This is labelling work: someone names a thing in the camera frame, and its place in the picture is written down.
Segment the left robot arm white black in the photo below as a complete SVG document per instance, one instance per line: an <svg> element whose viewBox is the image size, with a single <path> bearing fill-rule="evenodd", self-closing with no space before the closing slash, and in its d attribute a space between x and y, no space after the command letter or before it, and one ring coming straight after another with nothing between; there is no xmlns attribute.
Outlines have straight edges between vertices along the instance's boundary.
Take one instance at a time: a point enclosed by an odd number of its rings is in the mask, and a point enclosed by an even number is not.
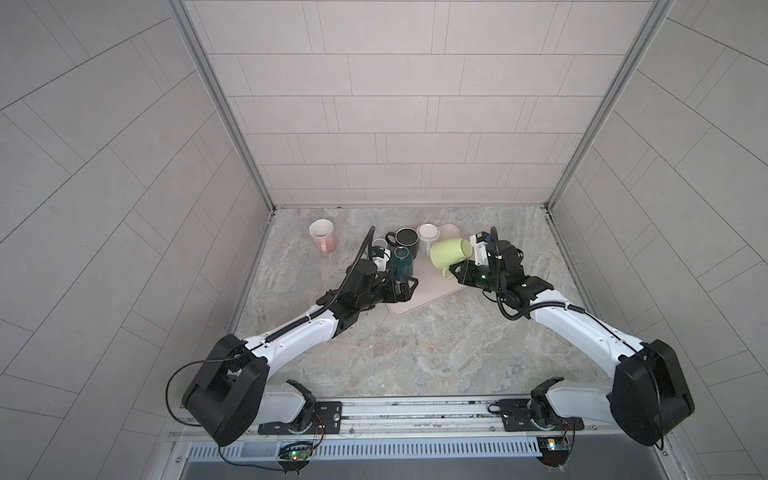
<svg viewBox="0 0 768 480"><path fill-rule="evenodd" d="M312 347L349 329L380 303L411 299L418 280L380 272L370 260L347 269L342 284L327 291L303 315L261 335L219 339L191 381L182 406L220 446L253 425L283 424L303 433L314 418L316 397L295 380L268 382L275 372Z"/></svg>

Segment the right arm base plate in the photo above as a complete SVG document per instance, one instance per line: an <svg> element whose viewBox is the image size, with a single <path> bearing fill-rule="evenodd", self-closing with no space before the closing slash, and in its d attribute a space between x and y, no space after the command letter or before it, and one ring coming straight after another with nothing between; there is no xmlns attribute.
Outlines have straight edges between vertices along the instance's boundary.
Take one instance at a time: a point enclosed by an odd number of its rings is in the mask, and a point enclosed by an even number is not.
<svg viewBox="0 0 768 480"><path fill-rule="evenodd" d="M578 417L563 418L546 410L539 415L531 408L531 400L507 398L492 402L487 412L499 416L505 432L523 431L581 431L584 421Z"/></svg>

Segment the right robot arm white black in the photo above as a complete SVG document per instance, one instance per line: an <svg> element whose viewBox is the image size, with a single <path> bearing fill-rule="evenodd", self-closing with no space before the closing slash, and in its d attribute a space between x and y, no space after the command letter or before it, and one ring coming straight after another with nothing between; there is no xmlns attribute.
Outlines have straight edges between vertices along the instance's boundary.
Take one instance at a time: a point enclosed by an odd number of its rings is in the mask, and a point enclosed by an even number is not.
<svg viewBox="0 0 768 480"><path fill-rule="evenodd" d="M494 293L504 318L531 319L551 329L608 375L605 384L556 380L547 385L546 413L613 423L636 442L657 449L694 413L678 356L664 341L645 342L608 325L536 276L478 266L472 260L447 270L463 285Z"/></svg>

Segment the light green mug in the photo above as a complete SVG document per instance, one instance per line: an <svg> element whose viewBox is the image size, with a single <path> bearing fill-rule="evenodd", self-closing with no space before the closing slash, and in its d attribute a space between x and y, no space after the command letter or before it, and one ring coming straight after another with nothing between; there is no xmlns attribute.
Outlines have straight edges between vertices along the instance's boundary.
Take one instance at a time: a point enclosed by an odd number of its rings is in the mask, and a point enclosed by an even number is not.
<svg viewBox="0 0 768 480"><path fill-rule="evenodd" d="M430 248L430 259L432 264L441 271L445 279L449 279L452 274L450 267L461 263L473 255L473 248L470 241L465 238L453 238L433 243Z"/></svg>

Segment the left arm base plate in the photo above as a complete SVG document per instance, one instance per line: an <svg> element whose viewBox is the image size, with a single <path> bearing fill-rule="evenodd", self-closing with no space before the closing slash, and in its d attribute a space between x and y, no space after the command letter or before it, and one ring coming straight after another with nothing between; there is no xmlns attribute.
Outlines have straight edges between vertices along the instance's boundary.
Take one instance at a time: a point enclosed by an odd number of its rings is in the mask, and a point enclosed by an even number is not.
<svg viewBox="0 0 768 480"><path fill-rule="evenodd" d="M338 434L343 403L316 401L312 410L305 407L297 420L291 423L272 422L258 426L259 435L309 435L312 433Z"/></svg>

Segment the pink mug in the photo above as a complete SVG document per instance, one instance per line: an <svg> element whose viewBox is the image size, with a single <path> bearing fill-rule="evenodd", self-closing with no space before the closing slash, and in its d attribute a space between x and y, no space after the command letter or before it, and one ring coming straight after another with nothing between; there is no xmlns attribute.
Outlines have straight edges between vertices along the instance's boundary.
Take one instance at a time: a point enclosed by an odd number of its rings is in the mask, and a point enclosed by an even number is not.
<svg viewBox="0 0 768 480"><path fill-rule="evenodd" d="M333 253L337 248L337 236L333 222L328 219L318 219L309 226L309 234L315 247L323 255Z"/></svg>

